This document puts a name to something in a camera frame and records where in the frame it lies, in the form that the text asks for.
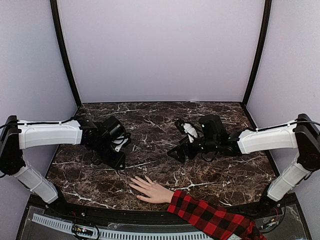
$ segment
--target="black mounting bracket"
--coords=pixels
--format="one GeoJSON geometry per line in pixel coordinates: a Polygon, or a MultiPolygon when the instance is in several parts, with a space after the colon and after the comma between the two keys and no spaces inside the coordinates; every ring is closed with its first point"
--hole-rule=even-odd
{"type": "Polygon", "coordinates": [[[294,129],[299,149],[297,163],[308,171],[317,171],[320,169],[320,131],[314,124],[309,123],[312,120],[306,114],[299,114],[297,121],[294,129]]]}
{"type": "Polygon", "coordinates": [[[17,116],[9,116],[0,136],[0,171],[13,175],[26,166],[23,152],[19,146],[19,129],[17,116]]]}

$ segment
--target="wire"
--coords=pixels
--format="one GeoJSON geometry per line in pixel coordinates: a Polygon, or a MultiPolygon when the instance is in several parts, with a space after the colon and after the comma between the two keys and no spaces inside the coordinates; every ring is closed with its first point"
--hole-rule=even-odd
{"type": "Polygon", "coordinates": [[[79,219],[79,220],[83,220],[83,221],[87,221],[88,223],[92,224],[95,229],[97,230],[97,233],[98,233],[98,236],[96,237],[95,240],[99,240],[100,239],[100,230],[99,228],[97,227],[97,225],[95,225],[93,222],[89,221],[88,219],[85,219],[83,217],[78,217],[78,216],[69,216],[69,215],[64,215],[60,212],[57,212],[56,210],[54,210],[52,207],[50,207],[49,205],[46,205],[47,208],[51,209],[52,211],[54,211],[56,214],[62,216],[62,217],[65,217],[65,218],[73,218],[73,219],[79,219]]]}
{"type": "Polygon", "coordinates": [[[314,173],[314,171],[310,172],[310,174],[307,177],[304,177],[303,180],[305,180],[305,181],[308,180],[313,173],[314,173]]]}
{"type": "Polygon", "coordinates": [[[288,126],[288,125],[301,124],[301,123],[305,123],[305,124],[315,124],[315,125],[320,126],[320,123],[319,123],[319,122],[316,122],[316,121],[293,121],[293,122],[285,123],[285,124],[281,124],[281,125],[259,128],[257,131],[258,131],[258,132],[262,132],[262,131],[265,131],[265,130],[276,129],[276,128],[281,128],[281,127],[285,127],[285,126],[288,126]]]}
{"type": "Polygon", "coordinates": [[[274,210],[276,211],[276,218],[277,218],[279,216],[278,209],[274,208],[274,210]]]}
{"type": "Polygon", "coordinates": [[[268,231],[261,231],[262,234],[268,234],[270,232],[272,232],[273,230],[275,230],[277,227],[279,227],[279,225],[283,222],[285,216],[286,216],[286,209],[287,209],[287,199],[285,199],[284,201],[284,211],[283,211],[283,215],[282,218],[280,219],[280,221],[277,223],[277,225],[275,225],[272,229],[268,230],[268,231]]]}
{"type": "Polygon", "coordinates": [[[65,120],[65,121],[35,121],[35,122],[26,122],[26,123],[23,123],[23,122],[17,122],[17,123],[7,123],[7,124],[4,124],[2,126],[0,126],[0,129],[3,129],[5,127],[9,127],[9,126],[23,126],[23,125],[44,125],[44,124],[50,124],[50,125],[57,125],[57,124],[66,124],[72,120],[74,120],[75,117],[71,117],[69,118],[68,120],[65,120]]]}
{"type": "Polygon", "coordinates": [[[0,126],[0,129],[3,129],[3,128],[5,128],[5,127],[9,127],[9,126],[11,126],[11,125],[13,125],[13,124],[5,124],[5,125],[2,125],[2,126],[0,126]]]}

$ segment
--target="human hand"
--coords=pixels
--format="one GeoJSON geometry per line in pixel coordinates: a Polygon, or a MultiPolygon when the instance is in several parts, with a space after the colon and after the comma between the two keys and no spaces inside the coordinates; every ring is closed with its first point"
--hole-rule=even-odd
{"type": "Polygon", "coordinates": [[[136,185],[130,183],[129,186],[133,189],[139,191],[147,195],[148,197],[137,195],[136,197],[144,202],[152,203],[152,204],[163,204],[163,203],[171,203],[171,199],[174,195],[173,191],[166,189],[158,183],[151,181],[151,179],[145,176],[145,181],[138,176],[134,178],[130,178],[132,182],[136,185]]]}

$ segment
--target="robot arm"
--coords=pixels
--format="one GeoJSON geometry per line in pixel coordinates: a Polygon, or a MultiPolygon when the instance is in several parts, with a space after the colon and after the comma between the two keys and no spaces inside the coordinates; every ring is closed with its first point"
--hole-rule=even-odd
{"type": "Polygon", "coordinates": [[[95,123],[85,118],[29,122],[10,116],[0,136],[0,171],[18,179],[31,192],[51,204],[58,199],[56,187],[23,159],[22,150],[36,146],[81,144],[97,156],[94,164],[104,163],[114,169],[124,169],[126,156],[120,149],[131,142],[130,136],[113,116],[95,123]]]}
{"type": "MultiPolygon", "coordinates": [[[[292,163],[274,180],[261,197],[263,204],[275,205],[283,196],[320,169],[320,131],[306,114],[300,114],[294,121],[262,129],[247,129],[227,133],[219,116],[207,115],[199,119],[202,137],[191,134],[182,139],[178,146],[168,151],[168,155],[184,163],[186,157],[193,159],[198,153],[216,152],[224,156],[242,156],[257,151],[291,148],[299,153],[292,163]]],[[[181,126],[184,122],[175,123],[181,126]]]]}

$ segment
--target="lavender wall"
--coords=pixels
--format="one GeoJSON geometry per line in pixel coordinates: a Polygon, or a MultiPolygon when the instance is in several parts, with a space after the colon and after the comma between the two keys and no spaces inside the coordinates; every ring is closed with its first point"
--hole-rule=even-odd
{"type": "MultiPolygon", "coordinates": [[[[0,1],[0,36],[0,125],[9,115],[30,121],[72,116],[76,104],[61,60],[50,1],[0,1]]],[[[56,149],[27,149],[24,157],[45,174],[56,149]]],[[[28,198],[29,192],[16,179],[0,179],[0,239],[16,239],[28,198]]]]}
{"type": "Polygon", "coordinates": [[[59,0],[81,100],[241,101],[263,0],[59,0]]]}
{"type": "MultiPolygon", "coordinates": [[[[320,122],[320,2],[274,1],[261,64],[248,109],[259,127],[308,114],[320,122]]],[[[295,150],[272,154],[282,171],[295,150]]],[[[320,238],[320,172],[295,192],[313,239],[320,238]]]]}

